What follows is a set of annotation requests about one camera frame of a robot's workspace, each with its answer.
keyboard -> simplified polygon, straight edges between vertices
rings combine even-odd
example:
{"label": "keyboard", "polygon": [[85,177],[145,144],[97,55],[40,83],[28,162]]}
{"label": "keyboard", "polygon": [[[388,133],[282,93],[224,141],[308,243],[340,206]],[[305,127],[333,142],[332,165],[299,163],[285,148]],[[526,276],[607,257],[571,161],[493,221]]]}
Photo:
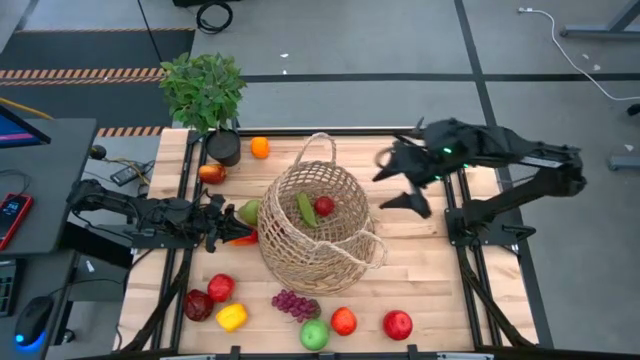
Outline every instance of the keyboard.
{"label": "keyboard", "polygon": [[20,259],[0,260],[0,317],[13,315],[20,270]]}

cucumber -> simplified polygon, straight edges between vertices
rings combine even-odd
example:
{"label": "cucumber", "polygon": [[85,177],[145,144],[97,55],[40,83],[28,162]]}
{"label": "cucumber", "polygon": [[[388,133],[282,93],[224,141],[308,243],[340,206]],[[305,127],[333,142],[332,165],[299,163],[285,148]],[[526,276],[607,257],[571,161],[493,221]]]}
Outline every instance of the cucumber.
{"label": "cucumber", "polygon": [[312,228],[318,227],[316,214],[313,211],[313,206],[311,206],[311,201],[309,201],[309,197],[307,197],[307,194],[303,192],[297,193],[296,201],[298,202],[298,209],[300,209],[300,214],[302,215],[302,220],[304,220],[304,223]]}

basket handle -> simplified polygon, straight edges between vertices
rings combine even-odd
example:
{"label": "basket handle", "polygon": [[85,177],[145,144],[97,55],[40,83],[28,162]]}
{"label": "basket handle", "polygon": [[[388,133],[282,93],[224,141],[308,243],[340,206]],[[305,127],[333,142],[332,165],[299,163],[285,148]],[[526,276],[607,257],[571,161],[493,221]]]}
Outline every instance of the basket handle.
{"label": "basket handle", "polygon": [[352,239],[355,238],[357,235],[368,236],[373,241],[377,242],[380,245],[380,247],[382,248],[382,256],[380,257],[380,259],[378,259],[377,261],[372,261],[371,263],[368,263],[366,261],[363,261],[363,260],[360,260],[360,259],[356,258],[355,256],[349,254],[344,249],[333,245],[329,241],[317,242],[312,251],[317,250],[321,246],[327,246],[327,247],[331,248],[331,250],[334,250],[335,252],[343,255],[344,257],[346,257],[347,259],[351,260],[355,264],[358,264],[358,265],[360,265],[362,267],[366,267],[367,269],[379,269],[387,261],[387,253],[389,252],[389,250],[387,248],[387,244],[385,244],[382,241],[382,239],[380,239],[380,237],[378,237],[376,234],[374,234],[372,232],[369,232],[367,230],[360,230],[360,231],[356,232],[356,234],[352,237]]}
{"label": "basket handle", "polygon": [[315,133],[315,134],[311,135],[311,137],[309,137],[307,139],[307,141],[304,143],[304,145],[302,146],[302,150],[300,150],[300,152],[298,153],[298,156],[296,157],[296,161],[293,162],[293,166],[298,165],[298,163],[302,159],[302,155],[304,155],[304,152],[307,151],[307,147],[312,142],[314,142],[316,139],[327,139],[327,140],[329,140],[329,142],[331,143],[331,163],[333,165],[336,164],[336,142],[335,142],[335,140],[333,140],[333,138],[331,136],[329,136],[328,134],[326,134],[326,133]]}

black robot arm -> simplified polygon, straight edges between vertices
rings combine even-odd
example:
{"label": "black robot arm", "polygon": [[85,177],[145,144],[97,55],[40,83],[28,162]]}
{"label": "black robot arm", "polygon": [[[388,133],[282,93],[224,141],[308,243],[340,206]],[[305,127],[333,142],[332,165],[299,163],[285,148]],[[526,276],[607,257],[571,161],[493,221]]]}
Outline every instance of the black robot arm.
{"label": "black robot arm", "polygon": [[431,210],[420,189],[458,169],[475,165],[498,168],[522,164],[539,170],[528,182],[491,199],[465,203],[467,226],[492,221],[496,215],[542,196],[574,196],[586,185],[579,149],[528,141],[500,126],[470,125],[449,119],[423,128],[420,120],[410,133],[396,138],[388,151],[389,162],[378,164],[381,170],[373,181],[402,173],[413,191],[383,203],[381,208],[412,209],[427,218]]}
{"label": "black robot arm", "polygon": [[134,248],[194,248],[205,240],[206,250],[215,251],[215,242],[227,242],[251,235],[252,229],[238,221],[234,207],[222,195],[209,196],[210,203],[195,205],[179,198],[139,199],[105,189],[97,180],[74,184],[67,202],[73,213],[108,210],[136,219],[135,224],[103,226],[131,238]]}

wicker basket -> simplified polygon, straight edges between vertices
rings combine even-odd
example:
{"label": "wicker basket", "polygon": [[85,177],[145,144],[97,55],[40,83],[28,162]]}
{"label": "wicker basket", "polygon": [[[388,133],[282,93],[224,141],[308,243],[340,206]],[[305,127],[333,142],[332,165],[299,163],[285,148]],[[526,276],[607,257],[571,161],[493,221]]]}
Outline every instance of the wicker basket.
{"label": "wicker basket", "polygon": [[[331,161],[301,162],[317,139],[331,142]],[[330,196],[335,210],[327,217],[317,216],[319,226],[311,228],[302,221],[296,201],[299,192],[306,193],[312,203],[319,196]],[[386,260],[387,248],[373,233],[364,189],[336,165],[336,144],[325,133],[311,136],[293,165],[271,184],[258,219],[264,261],[278,281],[299,293],[342,291]],[[378,256],[374,256],[376,244],[381,249]]]}

